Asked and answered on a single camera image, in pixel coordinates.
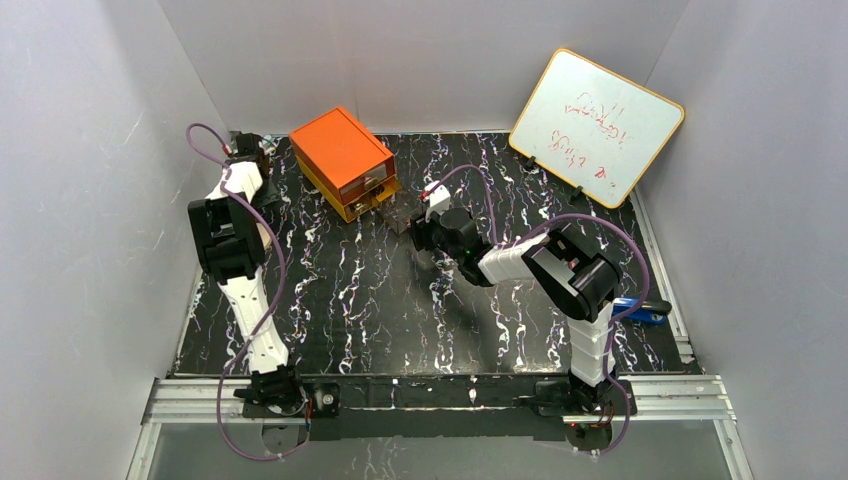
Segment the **orange drawer organizer box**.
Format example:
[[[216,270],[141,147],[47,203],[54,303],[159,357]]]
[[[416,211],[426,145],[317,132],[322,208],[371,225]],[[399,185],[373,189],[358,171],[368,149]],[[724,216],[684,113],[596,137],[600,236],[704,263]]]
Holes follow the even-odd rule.
[[[343,106],[296,128],[289,140],[301,172],[347,223],[401,189],[394,154]]]

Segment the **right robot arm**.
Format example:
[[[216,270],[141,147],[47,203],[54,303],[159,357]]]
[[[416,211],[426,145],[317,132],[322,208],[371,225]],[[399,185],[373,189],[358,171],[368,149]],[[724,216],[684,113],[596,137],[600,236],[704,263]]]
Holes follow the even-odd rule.
[[[572,334],[569,373],[595,388],[615,368],[608,339],[623,272],[593,244],[556,222],[550,219],[526,236],[500,245],[485,241],[471,214],[462,208],[420,214],[409,227],[418,251],[444,253],[475,286],[536,281],[566,316]]]

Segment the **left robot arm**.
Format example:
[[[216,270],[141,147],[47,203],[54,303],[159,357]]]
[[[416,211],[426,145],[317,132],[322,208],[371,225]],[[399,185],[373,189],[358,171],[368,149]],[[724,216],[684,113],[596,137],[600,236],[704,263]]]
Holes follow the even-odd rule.
[[[270,182],[274,144],[242,132],[234,141],[234,149],[224,147],[227,159],[219,184],[190,202],[187,213],[200,266],[230,302],[247,344],[250,373],[269,375],[288,365],[289,351],[268,314],[262,284],[271,235],[251,210],[280,199]]]

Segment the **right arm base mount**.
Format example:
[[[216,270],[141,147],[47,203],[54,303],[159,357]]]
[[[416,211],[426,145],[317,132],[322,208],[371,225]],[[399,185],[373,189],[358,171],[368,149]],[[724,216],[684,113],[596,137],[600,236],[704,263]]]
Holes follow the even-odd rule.
[[[543,417],[594,415],[598,419],[601,411],[613,406],[612,415],[624,415],[626,406],[630,414],[638,412],[635,393],[630,382],[621,380],[620,388],[609,381],[589,387],[580,380],[543,380],[534,385],[531,398],[532,409]]]

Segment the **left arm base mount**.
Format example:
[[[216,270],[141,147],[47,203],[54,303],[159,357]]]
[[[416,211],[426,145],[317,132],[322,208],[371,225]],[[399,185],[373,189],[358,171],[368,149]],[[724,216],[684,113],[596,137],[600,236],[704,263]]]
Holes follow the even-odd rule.
[[[246,418],[334,418],[341,388],[337,383],[304,382],[295,369],[280,366],[273,372],[253,372],[250,384],[235,389],[233,396],[244,402]]]

